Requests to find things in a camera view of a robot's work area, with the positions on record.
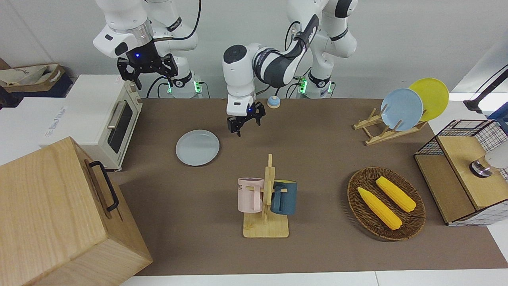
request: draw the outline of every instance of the brown table mat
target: brown table mat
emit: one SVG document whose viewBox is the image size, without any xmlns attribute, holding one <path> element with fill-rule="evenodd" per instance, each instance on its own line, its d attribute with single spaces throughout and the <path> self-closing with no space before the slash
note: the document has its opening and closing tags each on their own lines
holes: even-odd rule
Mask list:
<svg viewBox="0 0 508 286">
<path fill-rule="evenodd" d="M 226 100 L 145 100 L 123 163 L 111 174 L 137 221 L 153 264 L 139 275 L 248 274 L 419 269 L 506 268 L 486 227 L 445 226 L 413 159 L 432 136 L 420 132 L 366 147 L 351 125 L 381 101 L 282 100 L 230 134 Z M 178 139 L 206 129 L 220 152 L 190 167 L 175 154 Z M 369 127 L 373 134 L 382 128 Z M 273 154 L 277 179 L 298 182 L 297 212 L 286 239 L 247 239 L 237 210 L 237 178 L 263 177 Z M 420 192 L 427 222 L 414 238 L 373 239 L 348 209 L 346 188 L 355 171 L 391 169 Z"/>
</svg>

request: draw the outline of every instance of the dark blue mug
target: dark blue mug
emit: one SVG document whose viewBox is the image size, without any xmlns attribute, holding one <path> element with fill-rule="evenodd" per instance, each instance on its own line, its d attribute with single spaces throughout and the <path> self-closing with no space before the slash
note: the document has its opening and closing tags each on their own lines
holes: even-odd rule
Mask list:
<svg viewBox="0 0 508 286">
<path fill-rule="evenodd" d="M 275 191 L 272 194 L 272 206 L 270 207 L 272 213 L 281 215 L 294 214 L 297 183 L 289 180 L 275 180 L 273 188 Z"/>
</svg>

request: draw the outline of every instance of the woven basket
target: woven basket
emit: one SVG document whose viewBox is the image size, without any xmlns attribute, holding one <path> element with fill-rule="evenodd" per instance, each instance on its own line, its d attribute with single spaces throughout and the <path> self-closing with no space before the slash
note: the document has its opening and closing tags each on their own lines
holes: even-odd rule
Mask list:
<svg viewBox="0 0 508 286">
<path fill-rule="evenodd" d="M 411 197 L 416 203 L 415 210 L 406 213 L 400 209 L 400 207 L 376 185 L 376 180 L 381 176 L 390 180 Z M 402 220 L 402 226 L 395 231 L 387 227 L 362 200 L 357 187 L 362 187 L 375 194 Z M 401 175 L 385 168 L 368 167 L 356 172 L 347 185 L 347 200 L 353 214 L 359 222 L 370 232 L 384 240 L 398 241 L 409 239 L 417 235 L 425 224 L 425 206 L 416 189 Z"/>
</svg>

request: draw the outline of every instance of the mug handle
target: mug handle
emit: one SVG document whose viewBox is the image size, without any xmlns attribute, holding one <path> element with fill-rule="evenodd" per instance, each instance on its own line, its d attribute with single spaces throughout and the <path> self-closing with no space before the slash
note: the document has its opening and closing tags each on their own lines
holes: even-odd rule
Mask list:
<svg viewBox="0 0 508 286">
<path fill-rule="evenodd" d="M 281 191 L 282 191 L 282 187 L 280 186 L 276 186 L 275 187 L 275 192 L 273 193 L 273 201 L 272 201 L 272 204 L 273 204 L 273 208 L 275 210 L 277 210 L 278 212 L 281 212 L 282 209 L 280 208 L 281 205 L 280 205 L 280 201 L 281 201 Z"/>
<path fill-rule="evenodd" d="M 254 210 L 261 209 L 261 187 L 254 186 Z"/>
</svg>

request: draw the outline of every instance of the mug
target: mug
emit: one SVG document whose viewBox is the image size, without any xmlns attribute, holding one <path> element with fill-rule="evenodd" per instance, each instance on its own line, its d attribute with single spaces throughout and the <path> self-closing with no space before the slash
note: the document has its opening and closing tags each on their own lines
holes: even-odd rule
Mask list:
<svg viewBox="0 0 508 286">
<path fill-rule="evenodd" d="M 297 183 L 289 180 L 275 180 L 272 194 L 272 213 L 281 215 L 295 214 Z"/>
<path fill-rule="evenodd" d="M 259 213 L 263 208 L 261 189 L 265 180 L 261 178 L 238 179 L 238 210 L 242 213 Z"/>
</svg>

